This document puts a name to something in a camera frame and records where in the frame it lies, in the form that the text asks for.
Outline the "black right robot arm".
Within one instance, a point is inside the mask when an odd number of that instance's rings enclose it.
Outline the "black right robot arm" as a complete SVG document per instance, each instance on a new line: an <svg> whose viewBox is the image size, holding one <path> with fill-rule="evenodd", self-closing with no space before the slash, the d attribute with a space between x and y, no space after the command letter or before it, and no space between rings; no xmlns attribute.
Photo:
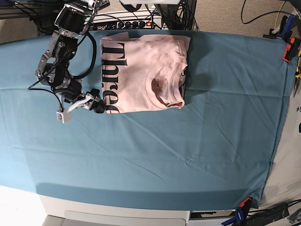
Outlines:
<svg viewBox="0 0 301 226"><path fill-rule="evenodd" d="M50 38L45 53L42 55L35 71L36 83L28 90L37 90L36 84L49 86L49 93L59 101L58 117L61 119L78 107L93 110L96 113L105 111L104 102L98 89L83 92L81 81L88 76L96 63L97 44L89 33L90 26L97 12L103 6L101 0L66 1L59 12L55 30ZM77 36L88 37L92 42L92 60L89 68L80 75L71 75L68 71L70 60L75 57L81 41Z"/></svg>

